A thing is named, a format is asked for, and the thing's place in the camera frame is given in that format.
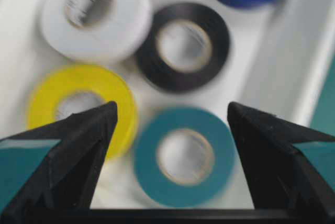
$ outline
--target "white tray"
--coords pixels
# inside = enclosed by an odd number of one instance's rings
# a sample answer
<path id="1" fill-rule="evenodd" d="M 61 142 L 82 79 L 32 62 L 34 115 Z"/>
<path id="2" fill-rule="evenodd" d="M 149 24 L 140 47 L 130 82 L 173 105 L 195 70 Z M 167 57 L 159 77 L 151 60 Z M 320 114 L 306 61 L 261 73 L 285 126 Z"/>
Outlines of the white tray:
<path id="1" fill-rule="evenodd" d="M 41 38 L 37 20 L 42 1 L 0 0 L 0 137 L 25 130 L 26 102 L 36 82 L 70 63 Z M 308 123 L 332 50 L 333 0 L 280 0 L 252 10 L 217 0 L 152 0 L 155 9 L 176 1 L 200 2 L 221 14 L 232 38 L 229 60 L 219 77 L 187 95 L 154 89 L 133 59 L 111 66 L 133 90 L 141 126 L 160 109 L 178 104 L 200 106 L 227 122 L 230 101 Z M 160 207 L 140 189 L 131 162 L 130 153 L 103 167 L 93 208 Z M 253 207 L 239 159 L 227 189 L 199 207 Z"/>

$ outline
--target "tape core hole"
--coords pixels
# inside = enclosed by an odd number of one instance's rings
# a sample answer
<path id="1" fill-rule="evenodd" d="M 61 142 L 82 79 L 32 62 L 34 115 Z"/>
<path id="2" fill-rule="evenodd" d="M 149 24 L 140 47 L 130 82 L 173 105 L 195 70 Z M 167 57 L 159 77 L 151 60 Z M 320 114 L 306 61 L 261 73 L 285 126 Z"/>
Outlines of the tape core hole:
<path id="1" fill-rule="evenodd" d="M 202 69 L 210 60 L 209 36 L 197 24 L 174 20 L 166 24 L 156 40 L 161 59 L 171 68 L 188 73 Z"/>
<path id="2" fill-rule="evenodd" d="M 65 14 L 77 28 L 96 25 L 108 17 L 113 0 L 66 0 Z"/>
<path id="3" fill-rule="evenodd" d="M 179 185 L 200 184 L 212 171 L 214 152 L 206 138 L 191 129 L 168 133 L 157 149 L 162 173 Z"/>
<path id="4" fill-rule="evenodd" d="M 56 119 L 62 120 L 73 113 L 81 113 L 83 111 L 100 106 L 104 103 L 103 99 L 93 92 L 77 92 L 69 95 L 60 101 L 57 111 Z"/>

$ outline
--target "yellow tape roll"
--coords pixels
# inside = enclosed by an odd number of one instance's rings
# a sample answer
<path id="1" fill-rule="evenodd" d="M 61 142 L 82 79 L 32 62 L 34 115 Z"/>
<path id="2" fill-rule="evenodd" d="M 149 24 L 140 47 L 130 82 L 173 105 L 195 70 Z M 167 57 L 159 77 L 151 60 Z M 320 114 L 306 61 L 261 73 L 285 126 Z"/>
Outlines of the yellow tape roll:
<path id="1" fill-rule="evenodd" d="M 49 75 L 33 92 L 28 104 L 28 128 L 57 121 L 58 107 L 69 96 L 91 92 L 103 102 L 115 101 L 118 122 L 106 159 L 125 153 L 138 128 L 138 112 L 130 89 L 116 74 L 95 65 L 76 64 Z"/>

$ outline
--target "white tape roll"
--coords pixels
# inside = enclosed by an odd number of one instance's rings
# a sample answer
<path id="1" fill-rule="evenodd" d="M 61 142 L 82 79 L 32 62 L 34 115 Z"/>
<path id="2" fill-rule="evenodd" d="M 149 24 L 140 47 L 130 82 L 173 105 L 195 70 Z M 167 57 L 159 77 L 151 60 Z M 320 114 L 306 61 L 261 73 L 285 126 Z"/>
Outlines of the white tape roll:
<path id="1" fill-rule="evenodd" d="M 149 0 L 46 0 L 41 31 L 70 59 L 111 64 L 132 55 L 152 22 Z"/>

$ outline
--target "teal surface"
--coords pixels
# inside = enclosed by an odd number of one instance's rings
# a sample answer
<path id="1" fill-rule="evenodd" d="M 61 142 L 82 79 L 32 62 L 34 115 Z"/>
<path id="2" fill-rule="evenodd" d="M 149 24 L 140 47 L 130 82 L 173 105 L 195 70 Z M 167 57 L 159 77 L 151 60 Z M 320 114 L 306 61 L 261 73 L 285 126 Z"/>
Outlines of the teal surface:
<path id="1" fill-rule="evenodd" d="M 175 184 L 157 163 L 157 148 L 167 133 L 192 129 L 211 144 L 215 164 L 212 172 L 192 186 Z M 213 198 L 224 189 L 235 161 L 235 145 L 227 126 L 216 116 L 201 109 L 177 107 L 158 115 L 140 136 L 135 148 L 135 174 L 145 193 L 170 207 L 191 207 Z"/>
<path id="2" fill-rule="evenodd" d="M 335 136 L 335 59 L 328 71 L 310 127 Z"/>
<path id="3" fill-rule="evenodd" d="M 0 214 L 59 140 L 0 141 Z"/>
<path id="4" fill-rule="evenodd" d="M 335 142 L 294 144 L 335 192 Z"/>

